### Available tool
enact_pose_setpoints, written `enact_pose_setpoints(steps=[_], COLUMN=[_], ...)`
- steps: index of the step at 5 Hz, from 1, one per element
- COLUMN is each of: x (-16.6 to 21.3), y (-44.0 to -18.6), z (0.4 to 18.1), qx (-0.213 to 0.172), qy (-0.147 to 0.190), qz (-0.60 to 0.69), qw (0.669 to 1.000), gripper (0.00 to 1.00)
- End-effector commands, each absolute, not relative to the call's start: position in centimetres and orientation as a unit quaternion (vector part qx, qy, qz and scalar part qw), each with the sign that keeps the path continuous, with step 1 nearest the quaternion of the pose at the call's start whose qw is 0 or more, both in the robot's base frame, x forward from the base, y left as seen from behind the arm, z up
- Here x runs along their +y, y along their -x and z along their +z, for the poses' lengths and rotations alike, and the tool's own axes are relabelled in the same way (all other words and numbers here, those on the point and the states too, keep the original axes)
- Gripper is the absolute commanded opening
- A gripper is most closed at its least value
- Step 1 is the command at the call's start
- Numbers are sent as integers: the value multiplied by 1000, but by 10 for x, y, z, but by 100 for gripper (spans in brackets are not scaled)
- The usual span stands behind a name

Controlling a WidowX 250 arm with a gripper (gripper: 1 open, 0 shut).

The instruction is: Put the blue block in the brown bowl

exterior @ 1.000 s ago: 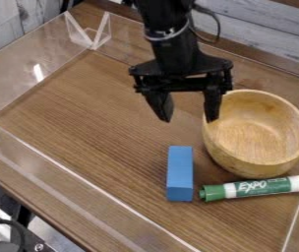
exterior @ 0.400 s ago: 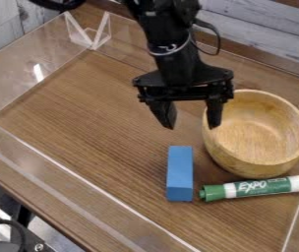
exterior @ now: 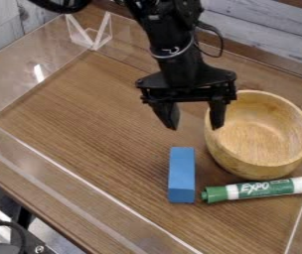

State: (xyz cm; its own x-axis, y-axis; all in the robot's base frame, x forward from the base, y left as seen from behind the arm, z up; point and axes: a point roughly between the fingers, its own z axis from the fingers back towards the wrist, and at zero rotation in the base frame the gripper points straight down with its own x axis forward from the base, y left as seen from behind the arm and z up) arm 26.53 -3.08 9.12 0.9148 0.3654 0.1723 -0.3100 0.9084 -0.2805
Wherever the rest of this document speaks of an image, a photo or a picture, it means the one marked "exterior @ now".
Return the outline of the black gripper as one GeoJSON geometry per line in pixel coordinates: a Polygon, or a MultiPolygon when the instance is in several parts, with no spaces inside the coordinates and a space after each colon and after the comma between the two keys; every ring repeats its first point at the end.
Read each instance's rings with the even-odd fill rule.
{"type": "Polygon", "coordinates": [[[210,120],[214,130],[225,126],[226,110],[236,100],[236,73],[213,67],[204,61],[196,46],[178,56],[157,59],[161,71],[137,81],[141,99],[150,103],[168,128],[178,129],[181,112],[177,102],[210,101],[210,120]]]}

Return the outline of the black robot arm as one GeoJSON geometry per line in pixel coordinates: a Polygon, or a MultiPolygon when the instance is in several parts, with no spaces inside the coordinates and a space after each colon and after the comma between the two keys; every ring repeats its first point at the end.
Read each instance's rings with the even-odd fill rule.
{"type": "Polygon", "coordinates": [[[137,80],[142,102],[165,126],[178,128],[181,102],[206,101],[212,128],[225,126],[228,105],[237,99],[236,73],[205,63],[196,29],[213,30],[200,21],[201,0],[114,0],[126,6],[150,42],[161,70],[137,80]]]}

